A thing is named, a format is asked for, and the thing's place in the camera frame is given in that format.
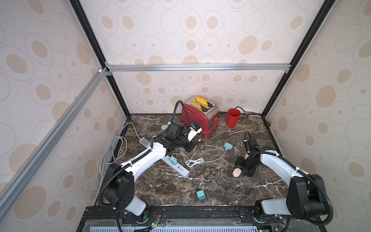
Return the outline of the pink earbud case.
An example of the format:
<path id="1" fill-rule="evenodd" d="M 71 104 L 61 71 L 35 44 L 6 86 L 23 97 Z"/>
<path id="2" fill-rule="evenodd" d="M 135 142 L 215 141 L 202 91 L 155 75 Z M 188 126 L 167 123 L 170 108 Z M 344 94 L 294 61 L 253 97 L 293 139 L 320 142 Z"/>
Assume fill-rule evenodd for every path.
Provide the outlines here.
<path id="1" fill-rule="evenodd" d="M 232 172 L 232 175 L 235 177 L 235 178 L 238 178 L 240 175 L 241 175 L 242 171 L 240 168 L 235 168 Z"/>

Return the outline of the teal charger with white cable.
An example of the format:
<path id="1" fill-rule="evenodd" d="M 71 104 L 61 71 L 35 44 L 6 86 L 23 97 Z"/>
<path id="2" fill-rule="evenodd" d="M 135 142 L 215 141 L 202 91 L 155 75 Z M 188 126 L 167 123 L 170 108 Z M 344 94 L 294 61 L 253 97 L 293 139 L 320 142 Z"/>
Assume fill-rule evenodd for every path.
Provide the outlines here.
<path id="1" fill-rule="evenodd" d="M 184 160 L 184 164 L 188 167 L 188 158 L 187 156 L 185 155 L 184 151 L 182 148 L 179 148 L 175 153 L 173 153 L 171 156 L 170 156 L 170 162 L 171 164 L 173 165 L 176 165 L 178 164 L 178 158 L 180 159 L 183 159 Z"/>

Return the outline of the blue earbud case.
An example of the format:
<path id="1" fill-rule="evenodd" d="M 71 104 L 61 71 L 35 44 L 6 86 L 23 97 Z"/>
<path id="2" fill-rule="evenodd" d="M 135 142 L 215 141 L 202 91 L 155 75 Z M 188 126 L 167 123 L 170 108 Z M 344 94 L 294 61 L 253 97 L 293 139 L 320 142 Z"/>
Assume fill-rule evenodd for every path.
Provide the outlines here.
<path id="1" fill-rule="evenodd" d="M 232 150 L 232 149 L 233 149 L 233 145 L 230 144 L 230 143 L 225 143 L 225 144 L 224 144 L 224 148 L 225 148 L 226 150 Z"/>

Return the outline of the white power strip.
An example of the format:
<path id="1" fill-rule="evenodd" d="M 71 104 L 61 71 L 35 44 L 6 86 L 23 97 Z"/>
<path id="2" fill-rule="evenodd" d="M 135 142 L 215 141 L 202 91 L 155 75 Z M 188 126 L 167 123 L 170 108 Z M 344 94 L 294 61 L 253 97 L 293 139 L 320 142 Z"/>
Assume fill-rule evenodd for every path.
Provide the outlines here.
<path id="1" fill-rule="evenodd" d="M 139 140 L 140 144 L 143 145 L 145 148 L 150 147 L 150 141 L 148 141 L 146 138 L 142 137 Z M 161 159 L 166 164 L 168 164 L 172 169 L 174 169 L 178 174 L 180 174 L 182 177 L 187 178 L 189 176 L 189 170 L 183 167 L 174 156 L 165 156 Z"/>

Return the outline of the teal charger with black cable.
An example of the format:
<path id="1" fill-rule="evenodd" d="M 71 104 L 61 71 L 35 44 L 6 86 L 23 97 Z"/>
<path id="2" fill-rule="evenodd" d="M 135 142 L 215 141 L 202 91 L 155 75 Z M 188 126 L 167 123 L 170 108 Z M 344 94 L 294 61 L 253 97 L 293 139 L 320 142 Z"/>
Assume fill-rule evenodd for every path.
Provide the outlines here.
<path id="1" fill-rule="evenodd" d="M 215 184 L 216 186 L 220 187 L 222 190 L 230 190 L 230 187 L 227 187 L 225 185 L 222 185 L 219 183 L 219 180 L 222 176 L 222 171 L 219 169 L 219 168 L 216 168 L 216 167 L 213 167 L 213 166 L 209 166 L 207 165 L 206 167 L 204 167 L 203 169 L 201 169 L 199 172 L 197 172 L 197 174 L 191 178 L 192 180 L 192 185 L 196 188 L 196 196 L 197 196 L 197 199 L 200 201 L 200 202 L 203 202 L 206 200 L 207 196 L 206 196 L 206 193 L 205 191 L 203 190 L 203 188 L 201 187 L 201 184 L 199 185 L 196 185 L 195 184 L 195 180 L 199 177 L 202 177 L 203 174 L 207 173 L 208 176 L 213 176 L 213 174 L 216 175 L 216 178 L 215 180 L 205 180 L 203 179 L 203 182 L 207 182 L 207 183 L 212 183 L 212 184 Z"/>

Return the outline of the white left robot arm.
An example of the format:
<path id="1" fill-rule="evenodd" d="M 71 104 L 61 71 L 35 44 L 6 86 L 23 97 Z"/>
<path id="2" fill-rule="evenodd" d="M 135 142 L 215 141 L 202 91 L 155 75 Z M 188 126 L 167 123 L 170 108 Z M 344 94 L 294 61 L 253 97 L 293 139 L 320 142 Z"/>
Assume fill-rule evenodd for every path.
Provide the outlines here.
<path id="1" fill-rule="evenodd" d="M 202 128 L 192 124 L 189 128 L 171 122 L 165 131 L 151 139 L 149 147 L 136 157 L 122 164 L 109 165 L 99 190 L 99 205 L 113 206 L 118 212 L 130 212 L 143 221 L 148 216 L 147 204 L 134 194 L 136 180 L 157 161 L 165 158 L 169 152 L 183 147 L 191 151 L 196 142 L 194 137 Z"/>

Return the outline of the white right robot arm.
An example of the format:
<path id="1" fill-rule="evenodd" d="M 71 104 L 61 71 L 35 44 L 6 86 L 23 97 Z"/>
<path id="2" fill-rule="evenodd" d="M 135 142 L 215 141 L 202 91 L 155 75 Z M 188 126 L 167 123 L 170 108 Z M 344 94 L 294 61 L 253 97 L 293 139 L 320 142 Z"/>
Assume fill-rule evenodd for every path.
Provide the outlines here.
<path id="1" fill-rule="evenodd" d="M 317 226 L 325 226 L 332 221 L 333 206 L 321 176 L 303 171 L 271 147 L 260 146 L 256 139 L 245 139 L 243 144 L 246 155 L 237 159 L 234 165 L 236 171 L 253 178 L 259 167 L 265 165 L 288 185 L 285 198 L 255 202 L 253 215 L 257 222 L 263 223 L 271 216 L 302 219 Z"/>

